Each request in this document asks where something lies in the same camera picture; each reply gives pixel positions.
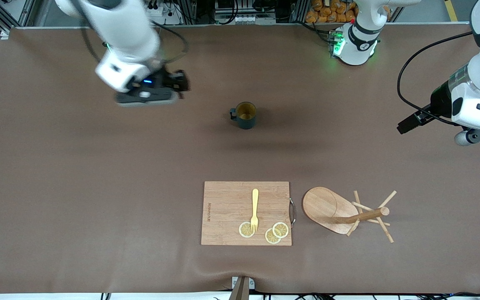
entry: cutting board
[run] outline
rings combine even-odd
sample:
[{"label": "cutting board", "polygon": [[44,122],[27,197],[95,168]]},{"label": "cutting board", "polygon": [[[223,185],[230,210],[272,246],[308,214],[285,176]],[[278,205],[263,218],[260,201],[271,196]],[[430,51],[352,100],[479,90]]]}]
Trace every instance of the cutting board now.
[{"label": "cutting board", "polygon": [[[259,190],[257,217],[259,228],[249,238],[238,228],[249,222],[253,213],[252,190]],[[288,182],[205,182],[201,229],[202,245],[267,245],[265,232],[277,222],[284,222],[288,236],[275,246],[292,245],[290,226],[290,186]]]}]

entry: fork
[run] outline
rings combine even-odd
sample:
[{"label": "fork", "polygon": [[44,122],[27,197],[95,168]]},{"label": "fork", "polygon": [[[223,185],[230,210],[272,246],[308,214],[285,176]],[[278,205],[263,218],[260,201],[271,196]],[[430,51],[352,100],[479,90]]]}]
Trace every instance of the fork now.
[{"label": "fork", "polygon": [[253,216],[251,217],[251,231],[257,232],[259,227],[259,218],[257,218],[257,205],[259,205],[259,190],[253,189]]}]

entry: wooden base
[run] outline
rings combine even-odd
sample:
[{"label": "wooden base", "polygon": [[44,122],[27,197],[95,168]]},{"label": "wooden base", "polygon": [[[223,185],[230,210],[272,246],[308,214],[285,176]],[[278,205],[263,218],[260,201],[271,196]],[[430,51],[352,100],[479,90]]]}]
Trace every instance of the wooden base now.
[{"label": "wooden base", "polygon": [[349,201],[325,187],[315,187],[303,197],[303,209],[307,217],[321,226],[339,234],[352,228],[348,217],[358,215],[358,210]]}]

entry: cable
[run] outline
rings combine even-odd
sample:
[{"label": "cable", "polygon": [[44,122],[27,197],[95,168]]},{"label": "cable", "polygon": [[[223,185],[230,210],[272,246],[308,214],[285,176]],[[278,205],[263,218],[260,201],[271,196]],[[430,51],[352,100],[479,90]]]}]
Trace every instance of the cable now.
[{"label": "cable", "polygon": [[329,44],[332,44],[332,42],[330,40],[327,40],[326,38],[324,38],[321,34],[320,34],[320,31],[318,31],[318,29],[316,29],[316,25],[314,25],[314,23],[312,23],[312,27],[314,27],[314,31],[316,32],[316,34],[318,34],[318,38],[320,38],[321,40],[323,40],[324,42],[328,42]]},{"label": "cable", "polygon": [[422,53],[423,51],[433,47],[433,46],[436,46],[438,44],[442,44],[444,42],[448,42],[450,40],[455,40],[456,38],[462,38],[464,36],[469,36],[471,35],[472,32],[465,32],[463,34],[457,34],[457,35],[454,35],[452,37],[448,37],[448,38],[444,38],[443,40],[439,40],[437,42],[433,42],[432,44],[429,44],[421,49],[419,49],[416,53],[414,53],[406,62],[405,64],[402,66],[401,68],[401,71],[400,71],[400,74],[398,75],[398,78],[397,78],[397,95],[401,98],[401,100],[403,102],[405,102],[406,104],[410,105],[411,107],[415,108],[416,110],[419,110],[420,112],[424,113],[424,114],[427,114],[428,116],[432,117],[432,118],[435,118],[437,119],[438,121],[441,121],[442,123],[445,123],[447,125],[453,125],[453,126],[459,126],[459,124],[457,123],[453,123],[451,121],[448,121],[448,120],[445,120],[444,118],[441,118],[439,116],[435,116],[433,115],[432,113],[430,112],[427,112],[426,110],[422,109],[421,107],[413,104],[412,102],[408,101],[407,99],[405,99],[405,97],[401,94],[401,76],[403,75],[403,72],[405,71],[406,67],[408,66],[408,64],[415,58],[417,57],[420,53]]},{"label": "cable", "polygon": [[[264,2],[274,2],[272,5],[264,6]],[[252,8],[258,12],[268,12],[274,10],[277,7],[277,3],[274,0],[255,0],[253,1]]]},{"label": "cable", "polygon": [[101,59],[99,59],[99,56],[97,55],[97,53],[95,53],[94,49],[92,48],[92,45],[90,44],[90,40],[88,39],[88,33],[86,32],[85,26],[86,26],[86,23],[84,22],[84,20],[82,20],[80,22],[80,34],[83,37],[82,40],[84,40],[84,44],[86,45],[86,49],[88,49],[88,52],[90,52],[90,55],[92,55],[95,61],[99,63]]},{"label": "cable", "polygon": [[164,26],[164,25],[161,25],[161,24],[159,24],[159,23],[156,23],[155,21],[152,21],[152,23],[155,24],[156,26],[158,26],[158,27],[166,30],[167,32],[170,32],[170,33],[172,33],[172,34],[175,34],[178,38],[181,39],[181,41],[183,42],[183,45],[184,45],[181,53],[179,53],[179,54],[178,54],[177,56],[175,56],[175,57],[172,57],[172,58],[170,58],[170,59],[166,59],[166,60],[164,61],[164,63],[172,63],[172,62],[174,62],[174,61],[176,61],[176,60],[181,59],[183,56],[186,55],[186,53],[188,53],[188,50],[190,49],[190,45],[188,44],[188,40],[186,40],[185,37],[181,36],[181,34],[179,34],[179,33],[175,32],[175,31],[169,29],[168,27],[166,27],[166,26]]},{"label": "cable", "polygon": [[[295,21],[294,23],[301,24],[301,25],[305,26],[305,28],[307,28],[307,29],[309,29],[309,30],[312,30],[313,32],[316,31],[315,28],[310,27],[309,25],[307,25],[306,23],[303,23],[303,22],[301,22],[301,21]],[[318,32],[320,32],[320,33],[325,33],[325,34],[329,34],[329,32],[326,31],[326,30],[318,30]]]},{"label": "cable", "polygon": [[185,13],[183,13],[183,11],[181,11],[181,9],[179,8],[179,6],[175,6],[175,9],[177,11],[179,11],[181,13],[181,15],[183,15],[183,17],[187,18],[190,20],[190,23],[193,25],[194,24],[194,21],[198,21],[197,19],[192,19],[191,17],[189,17],[188,15],[185,15]]},{"label": "cable", "polygon": [[214,24],[218,24],[218,25],[227,25],[227,24],[233,22],[233,21],[236,19],[236,17],[238,16],[238,0],[235,0],[235,4],[236,4],[236,12],[235,12],[235,6],[233,5],[233,6],[232,6],[232,11],[231,11],[231,14],[232,14],[232,15],[231,15],[231,17],[227,20],[227,22],[225,22],[225,23],[220,23],[220,22],[216,21],[216,19],[214,19],[214,18],[211,16],[212,9],[211,9],[210,12],[207,11],[207,15],[208,15],[209,21],[212,21]]}]

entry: mug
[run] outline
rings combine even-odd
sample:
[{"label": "mug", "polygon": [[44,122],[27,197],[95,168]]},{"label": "mug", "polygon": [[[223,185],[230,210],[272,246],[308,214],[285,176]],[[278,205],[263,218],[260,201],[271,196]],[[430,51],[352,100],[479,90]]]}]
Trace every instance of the mug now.
[{"label": "mug", "polygon": [[229,114],[231,114],[231,120],[235,121],[242,129],[251,129],[255,126],[257,108],[251,102],[238,104],[236,108],[231,108]]}]

